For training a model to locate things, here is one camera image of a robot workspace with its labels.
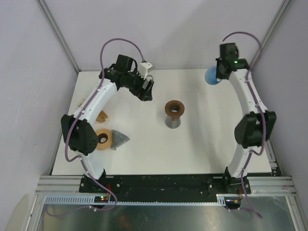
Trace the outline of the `blue glass dripper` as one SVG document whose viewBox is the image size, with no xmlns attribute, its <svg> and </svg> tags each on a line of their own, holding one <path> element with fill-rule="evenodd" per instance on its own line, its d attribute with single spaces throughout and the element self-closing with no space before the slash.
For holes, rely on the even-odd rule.
<svg viewBox="0 0 308 231">
<path fill-rule="evenodd" d="M 222 80 L 216 77 L 217 68 L 215 66 L 207 69 L 205 72 L 205 81 L 209 85 L 216 85 L 220 83 Z"/>
</svg>

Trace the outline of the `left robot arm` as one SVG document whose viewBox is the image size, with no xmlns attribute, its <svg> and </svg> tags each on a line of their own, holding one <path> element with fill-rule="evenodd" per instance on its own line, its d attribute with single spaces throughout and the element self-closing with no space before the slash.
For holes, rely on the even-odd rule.
<svg viewBox="0 0 308 231">
<path fill-rule="evenodd" d="M 61 118 L 64 151 L 77 153 L 86 174 L 92 177 L 89 186 L 95 192 L 102 192 L 106 188 L 106 180 L 101 177 L 104 168 L 96 149 L 99 143 L 94 131 L 96 118 L 120 88 L 127 88 L 143 102 L 151 101 L 154 80 L 148 73 L 152 68 L 153 64 L 147 61 L 137 64 L 133 58 L 119 55 L 116 63 L 99 74 L 97 85 L 82 105 L 72 115 L 63 115 Z"/>
</svg>

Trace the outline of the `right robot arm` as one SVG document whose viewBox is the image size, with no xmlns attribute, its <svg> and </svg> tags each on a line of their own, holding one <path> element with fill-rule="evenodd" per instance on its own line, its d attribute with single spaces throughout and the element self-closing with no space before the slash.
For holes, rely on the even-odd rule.
<svg viewBox="0 0 308 231">
<path fill-rule="evenodd" d="M 234 129 L 237 142 L 235 154 L 225 169 L 222 181 L 223 190 L 233 193 L 247 175 L 246 168 L 251 156 L 263 154 L 277 116 L 262 102 L 253 83 L 250 66 L 246 59 L 239 58 L 235 43 L 220 44 L 216 61 L 216 78 L 231 83 L 243 114 L 243 118 Z"/>
</svg>

